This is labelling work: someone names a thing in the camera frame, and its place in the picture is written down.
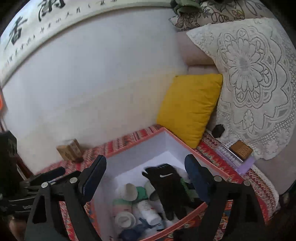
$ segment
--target red patterned rug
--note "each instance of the red patterned rug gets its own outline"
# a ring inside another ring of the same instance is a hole
[[[64,167],[66,169],[66,174],[69,174],[76,170],[82,171],[83,169],[89,167],[98,155],[104,155],[106,157],[110,157],[114,154],[117,154],[118,152],[125,150],[126,148],[128,148],[131,145],[134,145],[137,142],[144,141],[145,139],[149,138],[150,135],[159,132],[161,128],[163,127],[160,125],[152,125],[140,131],[133,132],[131,134],[128,134],[123,137],[104,143],[100,146],[86,150],[83,154],[84,162],[82,163],[74,164],[69,161],[60,161],[58,163],[55,163],[43,169],[41,173],[47,172],[49,170],[53,170],[57,167]],[[236,182],[236,183],[242,183],[243,180],[250,181],[257,194],[257,198],[260,203],[264,219],[265,221],[268,221],[271,218],[272,214],[274,213],[277,205],[277,201],[278,201],[276,200],[277,197],[275,197],[274,193],[269,187],[270,185],[268,185],[266,181],[262,179],[261,175],[259,175],[257,172],[255,172],[252,169],[250,169],[246,175],[241,177],[214,151],[218,143],[219,142],[215,140],[210,134],[205,132],[202,140],[200,141],[197,148],[194,149],[194,151],[204,156],[206,159],[208,159],[210,162],[212,162],[214,165],[216,165],[218,168],[220,168],[224,172],[228,173],[230,176],[229,181]],[[73,230],[73,227],[66,209],[66,205],[63,202],[61,202],[60,205],[61,205],[62,215],[63,215],[63,219],[65,222],[69,237],[71,240],[76,241],[78,239]],[[223,236],[223,232],[227,225],[230,209],[231,209],[231,202],[228,202],[228,204],[226,205],[225,213],[220,223],[220,227],[217,230],[215,240],[220,240]],[[89,215],[90,220],[92,221],[95,229],[99,233],[99,227],[96,223],[96,215],[90,203],[87,203],[85,205],[85,210]],[[192,222],[194,222],[195,225],[198,225],[202,216],[203,216],[203,213],[199,214],[197,218],[199,220],[195,220]]]

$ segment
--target patterned fabric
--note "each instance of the patterned fabric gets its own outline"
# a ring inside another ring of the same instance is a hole
[[[104,155],[108,158],[121,151],[124,151],[125,149],[139,142],[142,142],[150,138],[152,135],[157,134],[162,128],[164,127],[160,125],[152,125],[140,131],[133,132],[131,134],[125,135],[118,139],[104,143],[100,146],[86,150],[83,154],[84,162],[82,163],[75,164],[69,161],[60,161],[58,163],[55,163],[43,169],[41,173],[47,172],[49,170],[53,170],[57,167],[64,167],[66,169],[66,174],[69,174],[76,170],[82,171],[83,169],[89,167],[98,155]],[[244,180],[244,178],[248,178],[252,186],[256,187],[254,189],[255,189],[255,192],[259,194],[258,200],[264,215],[264,219],[267,221],[271,217],[272,213],[274,212],[275,206],[277,203],[277,200],[275,200],[269,187],[262,181],[260,176],[258,176],[256,173],[248,172],[246,174],[246,177],[239,176],[231,167],[227,165],[227,163],[224,160],[222,160],[220,156],[218,156],[215,153],[214,148],[216,147],[217,144],[218,144],[218,141],[212,138],[211,135],[205,132],[202,138],[202,141],[200,141],[200,144],[196,149],[194,149],[194,151],[200,153],[202,156],[204,156],[206,159],[211,161],[214,165],[216,165],[218,168],[220,168],[224,172],[227,172],[230,175],[230,179],[229,179],[230,181],[241,183]],[[71,240],[77,241],[78,239],[75,235],[73,226],[69,219],[66,205],[64,202],[60,202],[60,206],[61,206],[64,223],[66,225],[69,237]],[[87,203],[84,208],[87,214],[89,215],[90,220],[93,223],[95,229],[99,233],[99,227],[96,222],[96,214],[95,214],[92,202]],[[225,213],[223,214],[220,226],[217,230],[215,240],[220,240],[223,236],[223,232],[227,224],[230,209],[231,209],[231,202],[228,202],[226,205]],[[202,216],[203,216],[203,213],[200,213],[198,217],[195,217],[189,222],[187,222],[184,225],[184,227],[190,227],[192,225],[198,226]],[[172,239],[173,238],[172,235],[173,234],[171,233],[170,235],[167,236],[167,238]]]
[[[296,124],[296,50],[278,20],[208,24],[187,35],[223,74],[220,140],[243,140],[256,159],[278,155]]]
[[[180,31],[186,31],[208,23],[224,23],[246,18],[275,18],[259,0],[235,0],[218,4],[205,1],[200,4],[202,11],[184,13],[170,19]]]

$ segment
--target beige sofa cushion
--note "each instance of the beige sofa cushion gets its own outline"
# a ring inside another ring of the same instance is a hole
[[[188,67],[188,74],[219,74],[215,65],[195,65]]]
[[[279,194],[283,194],[296,180],[296,133],[294,132],[289,144],[276,157],[255,162],[256,167],[262,171],[272,182]]]
[[[180,54],[188,66],[214,65],[214,61],[190,40],[186,32],[178,32],[177,41]]]

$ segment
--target black glove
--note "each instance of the black glove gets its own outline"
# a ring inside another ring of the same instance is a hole
[[[189,197],[183,179],[171,165],[148,167],[145,171],[147,173],[142,172],[142,175],[155,188],[168,220],[174,219],[174,213],[182,219],[187,215],[185,206],[197,208],[202,203],[200,199]]]

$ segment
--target cardboard box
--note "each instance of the cardboard box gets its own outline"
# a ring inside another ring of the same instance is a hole
[[[82,162],[82,149],[76,139],[64,141],[57,151],[65,161]]]

